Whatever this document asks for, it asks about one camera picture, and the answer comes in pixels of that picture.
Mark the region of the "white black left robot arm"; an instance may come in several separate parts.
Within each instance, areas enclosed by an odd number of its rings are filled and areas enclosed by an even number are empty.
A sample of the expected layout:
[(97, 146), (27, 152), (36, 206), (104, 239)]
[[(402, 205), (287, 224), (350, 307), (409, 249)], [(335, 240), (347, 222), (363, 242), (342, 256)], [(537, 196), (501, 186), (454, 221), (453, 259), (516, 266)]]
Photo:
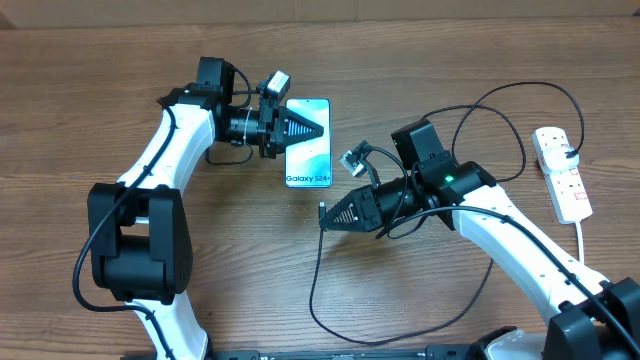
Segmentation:
[(202, 58), (194, 82), (160, 99), (159, 128), (135, 164), (88, 194), (89, 236), (78, 264), (89, 265), (95, 284), (111, 292), (115, 311), (138, 316), (157, 359), (214, 357), (187, 293), (193, 248), (182, 200), (213, 144), (284, 155), (291, 187), (331, 181), (329, 102), (289, 98), (289, 76), (277, 71), (248, 85), (235, 104), (239, 76), (222, 58)]

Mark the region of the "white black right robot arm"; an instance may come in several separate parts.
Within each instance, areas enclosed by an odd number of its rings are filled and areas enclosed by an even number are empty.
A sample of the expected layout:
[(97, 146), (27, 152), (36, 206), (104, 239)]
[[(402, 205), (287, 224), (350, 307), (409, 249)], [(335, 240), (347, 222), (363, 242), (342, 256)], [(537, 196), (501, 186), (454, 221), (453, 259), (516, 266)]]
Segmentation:
[(320, 212), (322, 230), (391, 230), (438, 216), (487, 253), (534, 304), (547, 330), (526, 334), (503, 327), (468, 346), (468, 359), (636, 359), (639, 285), (617, 283), (559, 247), (513, 204), (496, 179), (475, 162), (458, 165), (433, 125), (422, 120), (392, 135), (403, 176), (380, 183), (363, 142), (345, 153), (355, 176), (369, 185)]

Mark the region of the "blue Samsung Galaxy smartphone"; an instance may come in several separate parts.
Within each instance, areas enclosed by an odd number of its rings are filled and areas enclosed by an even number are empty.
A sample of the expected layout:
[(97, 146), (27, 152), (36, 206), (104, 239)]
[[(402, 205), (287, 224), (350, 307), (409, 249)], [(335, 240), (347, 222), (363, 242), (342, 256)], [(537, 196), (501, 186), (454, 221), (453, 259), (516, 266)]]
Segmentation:
[(328, 188), (332, 184), (331, 110), (328, 99), (289, 99), (286, 108), (323, 128), (323, 135), (290, 145), (285, 151), (285, 185)]

